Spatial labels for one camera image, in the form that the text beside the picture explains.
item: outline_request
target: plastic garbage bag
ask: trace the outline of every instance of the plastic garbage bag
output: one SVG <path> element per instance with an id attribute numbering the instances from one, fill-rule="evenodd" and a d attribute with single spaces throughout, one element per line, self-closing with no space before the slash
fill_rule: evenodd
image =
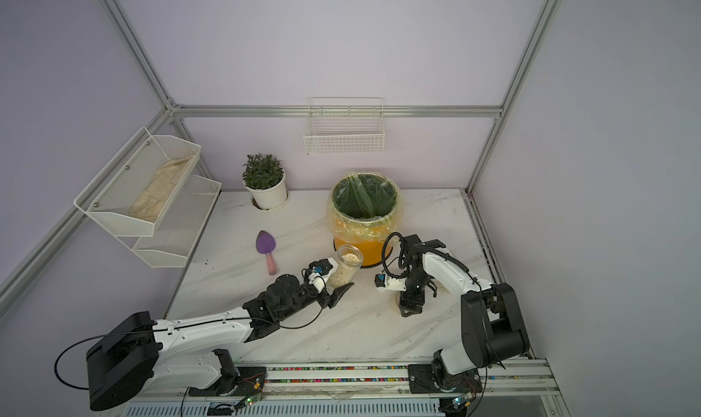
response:
<path id="1" fill-rule="evenodd" d="M 344 176 L 329 194 L 327 224 L 335 237 L 351 244 L 384 242 L 402 218 L 397 185 L 381 174 Z"/>

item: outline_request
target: white flower pot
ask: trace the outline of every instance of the white flower pot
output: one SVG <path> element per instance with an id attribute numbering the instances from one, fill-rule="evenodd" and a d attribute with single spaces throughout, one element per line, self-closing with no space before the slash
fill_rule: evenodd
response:
<path id="1" fill-rule="evenodd" d="M 262 210 L 275 209 L 275 208 L 280 207 L 283 204 L 285 204 L 285 202 L 287 202 L 287 187 L 285 187 L 285 172 L 283 172 L 283 179 L 281 179 L 279 183 L 277 183 L 276 185 L 274 185 L 271 188 L 265 188 L 265 189 L 250 188 L 245 183 L 243 184 L 243 186 L 249 190 L 251 195 L 253 195 L 253 199 L 256 200 L 256 204 Z"/>

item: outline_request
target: marble tabletop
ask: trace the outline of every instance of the marble tabletop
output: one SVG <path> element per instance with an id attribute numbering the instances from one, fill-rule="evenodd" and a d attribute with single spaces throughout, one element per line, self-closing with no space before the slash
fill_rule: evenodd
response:
<path id="1" fill-rule="evenodd" d="M 260 230 L 276 238 L 277 275 L 299 276 L 310 262 L 332 256 L 333 237 L 325 225 L 328 195 L 328 191 L 292 191 L 285 207 L 265 212 L 251 205 L 248 192 L 222 192 L 167 318 L 241 306 L 274 282 L 277 276 L 268 275 L 265 256 L 255 248 Z M 473 274 L 491 279 L 460 190 L 402 190 L 402 197 L 405 215 L 400 233 L 443 241 Z M 399 272 L 396 262 L 390 269 Z M 324 309 L 303 329 L 280 329 L 257 341 L 225 347 L 235 361 L 407 361 L 429 360 L 434 351 L 459 340 L 458 297 L 438 284 L 437 298 L 426 291 L 422 314 L 403 318 L 397 293 L 374 287 L 374 275 L 380 270 L 361 269 L 355 286 L 338 305 Z M 318 311 L 314 303 L 281 324 L 306 324 Z"/>

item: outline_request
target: lavender wall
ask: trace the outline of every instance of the lavender wall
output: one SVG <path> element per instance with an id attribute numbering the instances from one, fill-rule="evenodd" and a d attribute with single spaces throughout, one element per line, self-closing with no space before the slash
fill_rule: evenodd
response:
<path id="1" fill-rule="evenodd" d="M 331 188 L 342 175 L 381 172 L 401 188 L 464 188 L 491 129 L 491 118 L 388 118 L 385 151 L 361 156 L 307 156 L 305 118 L 188 118 L 203 157 L 224 188 L 243 189 L 246 154 L 283 161 L 292 189 Z"/>
<path id="2" fill-rule="evenodd" d="M 121 2 L 181 104 L 479 105 L 503 101 L 543 0 Z"/>
<path id="3" fill-rule="evenodd" d="M 475 196 L 574 417 L 701 414 L 701 0 L 564 0 Z"/>
<path id="4" fill-rule="evenodd" d="M 0 0 L 0 280 L 158 110 L 97 0 Z M 162 315 L 177 275 L 83 223 L 0 330 L 0 414 L 92 416 L 54 359 L 131 313 Z M 86 385 L 89 345 L 66 355 L 68 381 Z"/>
<path id="5" fill-rule="evenodd" d="M 159 107 L 97 0 L 0 0 L 0 54 L 3 281 Z"/>

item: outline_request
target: leaves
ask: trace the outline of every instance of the leaves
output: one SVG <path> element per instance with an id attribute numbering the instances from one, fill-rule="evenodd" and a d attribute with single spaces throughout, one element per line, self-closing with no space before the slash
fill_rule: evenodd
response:
<path id="1" fill-rule="evenodd" d="M 283 167 L 280 161 L 268 154 L 248 156 L 244 165 L 243 184 L 254 189 L 267 189 L 277 185 L 283 179 Z"/>

